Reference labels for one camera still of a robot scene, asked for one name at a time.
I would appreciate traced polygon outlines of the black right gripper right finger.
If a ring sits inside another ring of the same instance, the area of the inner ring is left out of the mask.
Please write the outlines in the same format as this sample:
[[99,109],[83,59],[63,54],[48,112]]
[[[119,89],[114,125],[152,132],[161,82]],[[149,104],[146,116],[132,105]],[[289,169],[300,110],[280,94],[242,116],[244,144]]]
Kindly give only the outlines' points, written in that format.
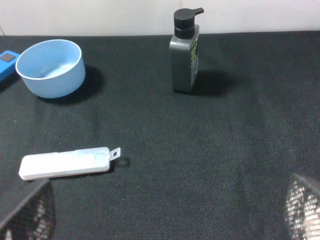
[[293,173],[288,184],[284,221],[292,240],[320,238],[320,182]]

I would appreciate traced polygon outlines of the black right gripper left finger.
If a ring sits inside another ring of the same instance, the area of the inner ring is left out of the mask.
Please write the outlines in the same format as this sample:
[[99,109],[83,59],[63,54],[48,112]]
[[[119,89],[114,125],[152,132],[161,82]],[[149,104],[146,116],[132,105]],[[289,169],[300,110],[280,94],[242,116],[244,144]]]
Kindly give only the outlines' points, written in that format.
[[0,197],[2,240],[50,240],[56,225],[49,179],[38,179]]

